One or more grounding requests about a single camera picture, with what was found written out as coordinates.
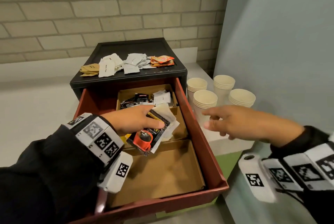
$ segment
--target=red drawer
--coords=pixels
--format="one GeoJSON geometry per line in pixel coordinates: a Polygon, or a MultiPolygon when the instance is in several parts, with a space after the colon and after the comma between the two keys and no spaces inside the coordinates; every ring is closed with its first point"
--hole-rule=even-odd
{"type": "Polygon", "coordinates": [[[170,196],[161,199],[148,199],[133,202],[104,213],[98,213],[98,209],[104,208],[106,202],[106,192],[100,190],[95,214],[71,223],[118,223],[126,219],[142,217],[157,212],[173,212],[209,203],[229,188],[211,151],[211,148],[209,147],[209,144],[195,119],[178,78],[130,82],[122,85],[105,84],[103,86],[85,89],[74,117],[77,117],[84,112],[103,114],[115,110],[117,94],[121,89],[159,84],[170,84],[174,89],[190,139],[192,140],[196,152],[206,187],[203,191],[170,196]]]}

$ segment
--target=brick wall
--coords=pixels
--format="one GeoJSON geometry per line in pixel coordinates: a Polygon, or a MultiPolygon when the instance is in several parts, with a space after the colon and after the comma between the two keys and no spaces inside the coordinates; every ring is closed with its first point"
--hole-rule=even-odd
{"type": "Polygon", "coordinates": [[[227,0],[0,0],[0,63],[89,56],[98,42],[165,37],[215,64],[227,0]]]}

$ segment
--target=stack of paper cups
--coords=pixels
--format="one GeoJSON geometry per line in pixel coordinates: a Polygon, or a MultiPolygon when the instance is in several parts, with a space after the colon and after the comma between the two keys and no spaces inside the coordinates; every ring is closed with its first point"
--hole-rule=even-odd
{"type": "Polygon", "coordinates": [[[255,102],[255,95],[245,89],[234,89],[228,96],[229,104],[251,107],[255,102]]]}
{"type": "Polygon", "coordinates": [[[208,85],[207,81],[205,81],[202,78],[191,78],[187,81],[188,101],[192,108],[194,108],[193,105],[194,93],[196,91],[206,89],[207,85],[208,85]]]}
{"type": "Polygon", "coordinates": [[[202,111],[207,108],[215,107],[217,99],[217,95],[212,91],[201,90],[194,93],[194,111],[200,126],[203,126],[204,122],[209,121],[210,119],[210,116],[204,116],[202,111]]]}
{"type": "Polygon", "coordinates": [[[213,79],[213,89],[218,96],[217,106],[224,105],[226,97],[234,87],[236,80],[228,75],[216,75],[213,79]]]}

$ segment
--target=person's right hand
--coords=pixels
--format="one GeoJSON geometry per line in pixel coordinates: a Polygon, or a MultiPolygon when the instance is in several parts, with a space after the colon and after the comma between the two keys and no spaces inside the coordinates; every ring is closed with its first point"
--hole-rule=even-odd
{"type": "Polygon", "coordinates": [[[304,131],[304,127],[294,121],[236,105],[213,107],[203,111],[203,115],[210,115],[204,128],[220,132],[221,136],[229,134],[231,140],[269,140],[274,146],[281,147],[304,131]]]}

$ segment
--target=black jacket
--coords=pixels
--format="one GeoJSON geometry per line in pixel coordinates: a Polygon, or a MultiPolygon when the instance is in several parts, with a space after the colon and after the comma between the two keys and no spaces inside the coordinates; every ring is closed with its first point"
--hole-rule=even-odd
{"type": "MultiPolygon", "coordinates": [[[[328,141],[328,135],[313,127],[284,147],[272,147],[272,158],[283,158],[328,141]]],[[[1,223],[64,223],[82,217],[82,202],[94,208],[96,194],[89,201],[103,170],[103,163],[77,138],[61,126],[44,140],[32,142],[16,164],[0,168],[1,223]]],[[[318,223],[331,218],[333,192],[307,192],[306,208],[318,223]]]]}

